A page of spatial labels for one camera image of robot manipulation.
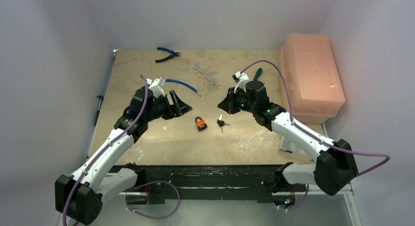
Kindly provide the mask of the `orange plastic toolbox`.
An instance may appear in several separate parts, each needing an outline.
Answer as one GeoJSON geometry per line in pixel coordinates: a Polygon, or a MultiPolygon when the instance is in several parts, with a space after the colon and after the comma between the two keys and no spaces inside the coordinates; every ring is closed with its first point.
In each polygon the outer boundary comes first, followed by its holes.
{"type": "Polygon", "coordinates": [[[323,123],[337,115],[345,97],[326,35],[292,33],[281,47],[281,66],[288,87],[283,107],[296,120],[323,123]]]}

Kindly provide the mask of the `small silver wrench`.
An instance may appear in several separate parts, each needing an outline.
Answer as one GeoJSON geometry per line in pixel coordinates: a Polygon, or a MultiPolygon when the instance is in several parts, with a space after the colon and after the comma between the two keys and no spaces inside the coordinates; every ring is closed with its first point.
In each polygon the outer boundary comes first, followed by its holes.
{"type": "Polygon", "coordinates": [[[214,79],[214,78],[212,78],[210,75],[208,75],[205,71],[203,71],[198,65],[195,65],[194,67],[193,67],[196,71],[198,71],[198,72],[200,72],[204,77],[206,77],[208,80],[209,80],[209,82],[212,84],[212,85],[215,85],[216,84],[216,82],[217,82],[217,80],[216,79],[214,79]]]}

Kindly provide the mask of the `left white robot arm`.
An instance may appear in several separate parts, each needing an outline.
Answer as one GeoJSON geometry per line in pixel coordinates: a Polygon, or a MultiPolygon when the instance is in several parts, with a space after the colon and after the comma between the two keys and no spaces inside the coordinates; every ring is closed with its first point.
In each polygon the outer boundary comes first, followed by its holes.
{"type": "Polygon", "coordinates": [[[103,205],[124,190],[141,191],[145,186],[161,184],[162,180],[146,182],[145,170],[129,164],[110,178],[107,173],[116,161],[147,131],[148,123],[158,118],[165,120],[183,116],[192,107],[171,90],[167,95],[156,95],[148,87],[136,91],[128,107],[117,120],[114,129],[101,147],[71,175],[61,175],[55,181],[55,208],[67,217],[90,225],[103,205]]]}

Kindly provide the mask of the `orange black padlock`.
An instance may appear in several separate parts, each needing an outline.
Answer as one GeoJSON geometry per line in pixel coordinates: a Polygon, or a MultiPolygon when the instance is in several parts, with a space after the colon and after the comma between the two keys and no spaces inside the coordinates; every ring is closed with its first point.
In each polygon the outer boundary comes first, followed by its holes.
{"type": "Polygon", "coordinates": [[[206,122],[199,116],[195,117],[195,125],[199,132],[205,130],[208,127],[206,122]]]}

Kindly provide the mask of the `black handled tool at edge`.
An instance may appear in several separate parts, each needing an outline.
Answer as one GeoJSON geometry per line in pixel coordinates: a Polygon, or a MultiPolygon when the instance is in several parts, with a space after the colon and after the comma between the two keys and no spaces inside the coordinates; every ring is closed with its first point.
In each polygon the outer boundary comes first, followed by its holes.
{"type": "Polygon", "coordinates": [[[94,125],[95,126],[97,125],[97,121],[98,121],[99,114],[100,114],[100,111],[101,111],[104,96],[99,95],[99,96],[97,96],[97,98],[98,98],[98,106],[97,106],[97,110],[96,110],[96,113],[95,113],[95,119],[94,119],[94,125]]]}

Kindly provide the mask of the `clear plastic bags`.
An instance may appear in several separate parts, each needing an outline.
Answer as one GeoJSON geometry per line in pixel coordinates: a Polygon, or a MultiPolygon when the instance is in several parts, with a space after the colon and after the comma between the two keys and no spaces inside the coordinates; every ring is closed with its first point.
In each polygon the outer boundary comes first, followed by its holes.
{"type": "Polygon", "coordinates": [[[300,149],[297,145],[295,145],[292,141],[285,137],[282,137],[281,139],[280,150],[290,154],[295,154],[304,157],[306,156],[306,153],[302,149],[300,149]]]}

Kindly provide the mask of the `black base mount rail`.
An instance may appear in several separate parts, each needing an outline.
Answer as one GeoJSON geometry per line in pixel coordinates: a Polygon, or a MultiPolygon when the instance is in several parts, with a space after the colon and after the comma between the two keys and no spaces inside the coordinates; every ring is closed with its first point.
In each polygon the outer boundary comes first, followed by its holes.
{"type": "Polygon", "coordinates": [[[150,204],[163,204],[165,200],[236,200],[272,203],[275,193],[298,193],[306,184],[294,184],[276,189],[277,165],[115,165],[109,173],[114,175],[123,168],[133,171],[135,191],[149,195],[150,204]]]}

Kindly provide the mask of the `green handled screwdriver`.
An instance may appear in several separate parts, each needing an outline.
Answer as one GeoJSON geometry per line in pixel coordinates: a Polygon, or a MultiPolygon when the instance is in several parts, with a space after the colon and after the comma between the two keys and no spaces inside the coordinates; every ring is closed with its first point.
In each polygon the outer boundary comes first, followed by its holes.
{"type": "Polygon", "coordinates": [[[259,77],[262,75],[262,68],[258,68],[258,70],[256,71],[255,75],[254,75],[254,80],[257,81],[259,79],[259,77]]]}

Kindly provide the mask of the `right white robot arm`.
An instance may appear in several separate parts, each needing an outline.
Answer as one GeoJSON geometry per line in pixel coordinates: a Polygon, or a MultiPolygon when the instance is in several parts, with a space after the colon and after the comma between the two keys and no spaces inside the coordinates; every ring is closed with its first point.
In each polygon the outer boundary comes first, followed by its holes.
{"type": "Polygon", "coordinates": [[[333,141],[303,127],[282,106],[270,101],[266,88],[259,81],[249,81],[244,90],[229,88],[217,107],[228,114],[250,112],[259,125],[287,138],[315,162],[288,162],[277,169],[276,189],[287,190],[294,184],[316,185],[324,193],[334,196],[358,176],[351,145],[347,141],[333,141]]]}

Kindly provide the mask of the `blue cable lock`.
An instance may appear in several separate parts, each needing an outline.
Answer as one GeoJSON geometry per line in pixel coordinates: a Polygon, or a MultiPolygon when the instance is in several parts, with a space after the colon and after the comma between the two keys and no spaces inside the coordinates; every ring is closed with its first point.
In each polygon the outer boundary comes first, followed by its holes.
{"type": "MultiPolygon", "coordinates": [[[[182,82],[180,80],[175,80],[175,79],[166,79],[165,81],[166,82],[170,82],[170,83],[177,83],[177,84],[183,85],[183,86],[191,89],[192,91],[194,91],[199,97],[202,96],[197,89],[195,89],[194,87],[192,87],[191,85],[189,85],[189,84],[187,84],[185,82],[182,82]]],[[[147,79],[147,84],[148,85],[151,84],[150,82],[152,82],[152,80],[151,79],[147,79]]]]}

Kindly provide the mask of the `black padlock keys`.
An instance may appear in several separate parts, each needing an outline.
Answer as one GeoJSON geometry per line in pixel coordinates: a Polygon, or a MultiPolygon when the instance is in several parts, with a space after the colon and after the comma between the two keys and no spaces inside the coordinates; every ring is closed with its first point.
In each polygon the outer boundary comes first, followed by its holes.
{"type": "Polygon", "coordinates": [[[221,133],[223,133],[223,128],[225,127],[225,126],[230,126],[230,124],[229,123],[227,123],[227,122],[225,122],[224,120],[223,120],[223,115],[222,114],[220,114],[219,115],[219,117],[218,117],[218,119],[217,119],[217,125],[219,126],[219,128],[220,128],[220,130],[221,130],[221,133]]]}

